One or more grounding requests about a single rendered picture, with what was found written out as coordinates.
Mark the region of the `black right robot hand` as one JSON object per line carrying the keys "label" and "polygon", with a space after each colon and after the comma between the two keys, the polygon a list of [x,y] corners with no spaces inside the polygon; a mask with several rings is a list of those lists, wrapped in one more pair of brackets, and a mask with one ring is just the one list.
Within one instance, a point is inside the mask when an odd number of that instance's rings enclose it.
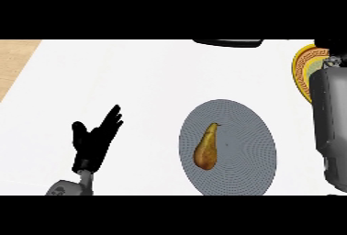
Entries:
{"label": "black right robot hand", "polygon": [[347,57],[347,39],[316,39],[315,45],[328,49],[331,56]]}

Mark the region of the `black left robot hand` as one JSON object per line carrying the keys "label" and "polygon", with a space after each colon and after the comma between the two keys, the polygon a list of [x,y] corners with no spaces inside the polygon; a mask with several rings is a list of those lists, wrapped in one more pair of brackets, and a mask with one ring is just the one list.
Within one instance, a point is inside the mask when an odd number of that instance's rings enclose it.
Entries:
{"label": "black left robot hand", "polygon": [[73,124],[73,144],[76,149],[73,171],[79,173],[87,170],[96,173],[104,163],[108,147],[123,125],[121,107],[110,110],[101,125],[87,131],[84,124],[76,121]]}

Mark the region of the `yellow patterned plate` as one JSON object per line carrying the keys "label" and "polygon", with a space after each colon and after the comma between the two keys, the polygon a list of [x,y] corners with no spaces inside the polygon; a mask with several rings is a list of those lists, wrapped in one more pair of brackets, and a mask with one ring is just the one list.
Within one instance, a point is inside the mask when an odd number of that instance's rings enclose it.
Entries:
{"label": "yellow patterned plate", "polygon": [[322,68],[324,60],[328,57],[328,49],[318,48],[315,44],[309,44],[297,51],[293,58],[293,80],[307,102],[312,102],[309,91],[309,77]]}

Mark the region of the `yellow-brown squash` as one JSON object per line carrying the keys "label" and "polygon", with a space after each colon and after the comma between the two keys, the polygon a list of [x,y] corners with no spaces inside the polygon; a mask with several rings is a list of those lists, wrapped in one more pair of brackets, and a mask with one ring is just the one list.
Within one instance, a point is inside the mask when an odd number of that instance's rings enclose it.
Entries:
{"label": "yellow-brown squash", "polygon": [[192,159],[195,165],[211,170],[217,163],[217,127],[219,123],[211,123],[194,151]]}

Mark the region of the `grey round placemat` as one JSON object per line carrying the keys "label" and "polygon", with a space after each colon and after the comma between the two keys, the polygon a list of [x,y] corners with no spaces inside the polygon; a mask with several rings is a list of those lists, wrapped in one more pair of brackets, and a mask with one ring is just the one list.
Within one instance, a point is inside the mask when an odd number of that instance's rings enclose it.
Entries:
{"label": "grey round placemat", "polygon": [[[217,162],[210,170],[194,162],[207,127],[217,123]],[[183,122],[179,155],[186,176],[204,196],[262,196],[273,182],[276,148],[260,116],[228,99],[204,102]]]}

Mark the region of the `dark grey appliance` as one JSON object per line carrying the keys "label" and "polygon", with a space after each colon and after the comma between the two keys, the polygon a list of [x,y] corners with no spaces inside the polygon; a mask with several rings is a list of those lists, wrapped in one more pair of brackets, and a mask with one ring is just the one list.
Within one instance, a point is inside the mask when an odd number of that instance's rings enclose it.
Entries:
{"label": "dark grey appliance", "polygon": [[222,46],[222,47],[234,47],[234,48],[256,48],[262,45],[262,39],[197,39],[197,43]]}

